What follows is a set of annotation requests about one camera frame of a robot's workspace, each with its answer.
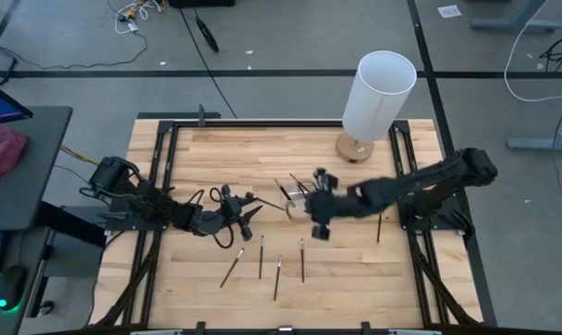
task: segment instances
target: concrete floor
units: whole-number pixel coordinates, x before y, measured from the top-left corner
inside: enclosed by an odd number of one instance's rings
[[[115,7],[128,3],[111,2]],[[526,2],[418,0],[435,71],[501,72],[515,34],[471,30],[469,19],[512,17]],[[453,4],[463,16],[442,19],[436,8]],[[9,2],[0,0],[0,21],[8,7]],[[238,0],[235,7],[199,8],[199,13],[221,48],[219,54],[210,51],[190,22],[213,70],[355,69],[363,55],[377,49],[402,53],[423,70],[406,0]],[[562,21],[562,0],[551,1],[539,18]],[[137,61],[91,71],[204,70],[179,12],[150,10],[149,19],[138,25],[149,49]],[[538,72],[538,63],[545,65],[539,55],[561,36],[562,29],[524,35],[511,70]],[[114,13],[104,0],[21,1],[0,44],[44,66],[126,60],[142,48],[139,38],[115,33]],[[0,70],[8,64],[0,54]],[[21,62],[17,70],[39,69]],[[339,117],[352,80],[217,78],[239,117]],[[562,79],[511,80],[511,85],[528,98],[562,92]],[[514,152],[504,144],[512,136],[551,138],[562,100],[521,102],[501,79],[439,79],[438,87],[455,147],[486,149],[500,171],[493,185],[468,191],[499,325],[562,330],[562,194],[553,166],[556,158],[562,178],[562,154]],[[3,89],[25,105],[72,106],[64,143],[95,158],[125,155],[139,112],[191,112],[202,103],[208,111],[231,117],[204,77],[24,78],[11,79]],[[399,117],[435,119],[426,79],[418,80]],[[85,177],[93,170],[67,156],[59,163]],[[80,183],[56,169],[46,200],[96,206],[78,194]],[[66,248],[73,242],[62,239],[61,244]],[[90,261],[85,269],[79,274],[83,279],[52,284],[72,295],[67,301],[60,295],[52,298],[64,303],[47,322],[24,324],[22,333],[75,328],[86,321],[97,263]]]

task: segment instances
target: white cylinder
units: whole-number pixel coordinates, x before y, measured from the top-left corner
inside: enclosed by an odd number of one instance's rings
[[[343,113],[345,131],[358,141],[384,137],[417,78],[407,58],[392,51],[368,53],[357,65]]]

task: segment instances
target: white cable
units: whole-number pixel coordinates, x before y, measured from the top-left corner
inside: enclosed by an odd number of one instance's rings
[[[513,53],[515,53],[515,48],[516,48],[516,44],[518,43],[519,39],[521,38],[521,35],[523,34],[523,32],[527,29],[527,27],[531,24],[531,22],[533,21],[533,19],[535,19],[535,17],[540,14],[540,12],[542,11],[542,8],[548,3],[548,1],[550,0],[546,0],[543,5],[540,7],[540,9],[538,9],[538,11],[535,12],[535,14],[533,14],[533,16],[531,17],[531,19],[529,19],[527,21],[527,23],[525,23],[525,27],[523,27],[523,29],[521,29],[521,32],[519,33],[519,35],[516,37],[515,42],[513,43],[513,48],[511,49],[511,54],[508,56],[508,61],[506,62],[506,67],[504,68],[504,83],[506,84],[506,87],[508,88],[508,91],[511,92],[511,94],[513,95],[513,97],[524,101],[524,102],[540,102],[540,101],[548,101],[548,100],[553,100],[553,99],[562,99],[562,95],[559,96],[553,96],[553,97],[545,97],[545,98],[538,98],[538,99],[527,99],[527,98],[523,98],[523,97],[519,97],[518,95],[516,95],[516,93],[513,92],[513,89],[511,88],[511,86],[508,84],[508,78],[506,77],[506,73],[508,72],[508,67],[511,65],[511,60],[513,59]]]
[[[120,8],[120,10],[117,11],[117,13],[115,14],[115,26],[114,26],[115,32],[116,32],[116,33],[118,33],[118,34],[128,34],[128,33],[132,32],[132,30],[130,30],[130,29],[128,29],[128,30],[126,30],[126,31],[123,31],[123,32],[119,31],[119,30],[117,29],[117,23],[118,23],[118,19],[120,18],[120,13],[121,13],[124,9],[129,8],[129,7],[133,7],[133,6],[135,6],[135,5],[137,5],[137,1],[136,1],[136,0],[135,0],[132,4],[127,5],[127,6],[124,6],[124,7]],[[139,9],[138,9],[138,12],[140,12],[140,17],[141,17],[143,20],[149,19],[149,12],[147,12],[147,10],[146,10],[145,8],[154,8],[154,6],[151,5],[151,4],[149,4],[148,2],[144,2],[142,5],[140,5],[140,7],[139,7]]]

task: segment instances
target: wooden tabletop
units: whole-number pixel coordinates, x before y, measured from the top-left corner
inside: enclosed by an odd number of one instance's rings
[[[127,159],[145,176],[158,122],[137,120],[130,140]],[[409,124],[420,168],[442,159],[434,122],[409,120]],[[338,127],[184,127],[176,147],[171,181],[175,190],[171,195],[185,202],[199,189],[208,194],[211,187],[228,183],[233,194],[243,196],[250,191],[281,205],[284,199],[273,178],[293,188],[289,173],[307,181],[315,168],[324,167],[340,177],[343,187],[395,176],[388,137],[376,142],[368,161],[354,165],[336,155],[335,140],[340,132]],[[404,145],[401,148],[405,157]],[[157,185],[162,178],[160,172]],[[208,195],[202,201],[206,208],[216,207]],[[210,236],[198,237],[170,227],[161,244],[149,326],[195,328],[197,321],[206,321],[208,328],[359,328],[362,321],[369,321],[373,328],[421,327],[407,236],[400,228],[396,207],[387,208],[382,218],[380,244],[376,243],[378,216],[334,220],[330,240],[325,242],[310,237],[310,223],[289,221],[284,212],[267,206],[250,223],[252,240],[244,242],[235,226],[235,243],[229,249],[219,248]],[[259,279],[261,235],[265,246]],[[136,237],[135,232],[125,233],[105,250],[91,322],[105,315],[126,286]],[[229,241],[227,231],[218,237],[222,243]],[[462,238],[451,231],[433,232],[433,237],[444,283],[471,316],[481,319]],[[305,283],[301,282],[302,238]],[[246,251],[220,288],[240,248]],[[278,297],[273,301],[279,255],[283,266]],[[434,291],[427,282],[437,322]],[[140,301],[136,301],[136,319]]]

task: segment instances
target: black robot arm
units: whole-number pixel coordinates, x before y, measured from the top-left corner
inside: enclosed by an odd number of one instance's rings
[[[323,181],[336,179],[332,176],[318,178],[320,174],[324,175],[325,170],[319,169],[314,175],[318,185],[306,199],[306,211],[314,222],[313,237],[328,239],[328,224],[332,218],[364,218],[377,214],[399,197],[414,192],[416,212],[427,213],[439,208],[445,199],[464,187],[490,184],[497,170],[485,151],[467,148],[401,178],[382,177],[351,185],[345,195],[334,195],[332,186],[325,185]]]

